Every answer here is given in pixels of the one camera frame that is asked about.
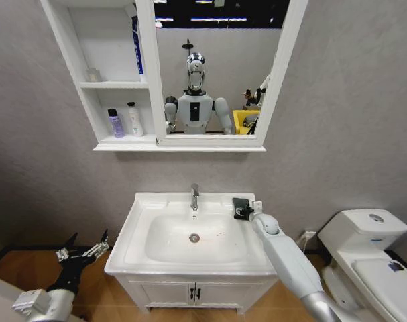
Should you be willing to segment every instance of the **sink drain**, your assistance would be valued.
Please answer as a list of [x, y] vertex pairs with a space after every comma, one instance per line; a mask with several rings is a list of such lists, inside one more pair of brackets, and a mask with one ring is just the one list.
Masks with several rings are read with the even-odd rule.
[[192, 234], [190, 235], [190, 242], [196, 243], [196, 242], [198, 242], [199, 240], [200, 240], [200, 236], [197, 235], [196, 233], [192, 233]]

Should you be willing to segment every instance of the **bathroom sink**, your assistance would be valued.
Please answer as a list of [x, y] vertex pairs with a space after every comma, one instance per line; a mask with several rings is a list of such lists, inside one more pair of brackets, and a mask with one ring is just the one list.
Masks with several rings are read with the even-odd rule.
[[145, 242], [147, 256], [161, 262], [234, 262], [246, 257], [246, 249], [240, 225], [228, 214], [156, 217]]
[[233, 218], [233, 197], [254, 194], [137, 193], [109, 256], [109, 274], [274, 274], [248, 221]]

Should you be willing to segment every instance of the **toilet flush button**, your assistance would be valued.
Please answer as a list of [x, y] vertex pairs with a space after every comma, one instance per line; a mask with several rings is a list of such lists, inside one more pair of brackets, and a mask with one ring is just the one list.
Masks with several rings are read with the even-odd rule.
[[374, 221], [377, 221], [378, 223], [383, 223], [384, 219], [378, 215], [375, 215], [374, 213], [371, 213], [370, 218], [372, 218]]

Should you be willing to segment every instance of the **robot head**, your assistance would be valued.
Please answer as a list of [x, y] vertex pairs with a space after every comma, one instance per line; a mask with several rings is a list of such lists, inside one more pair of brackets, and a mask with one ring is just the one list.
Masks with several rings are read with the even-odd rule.
[[192, 91], [202, 89], [205, 79], [205, 58], [199, 52], [193, 52], [187, 59], [188, 88]]

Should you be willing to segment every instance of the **lotion bottle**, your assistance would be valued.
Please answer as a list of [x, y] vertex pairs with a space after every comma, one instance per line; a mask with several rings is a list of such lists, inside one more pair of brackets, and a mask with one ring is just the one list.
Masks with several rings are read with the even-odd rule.
[[134, 136], [143, 135], [143, 127], [141, 121], [139, 120], [139, 110], [135, 107], [135, 102], [128, 102], [129, 115], [131, 120], [131, 131]]
[[116, 109], [108, 109], [109, 121], [112, 125], [112, 130], [114, 132], [114, 136], [116, 138], [122, 138], [125, 133], [123, 129], [123, 124], [121, 124], [121, 120], [118, 117]]

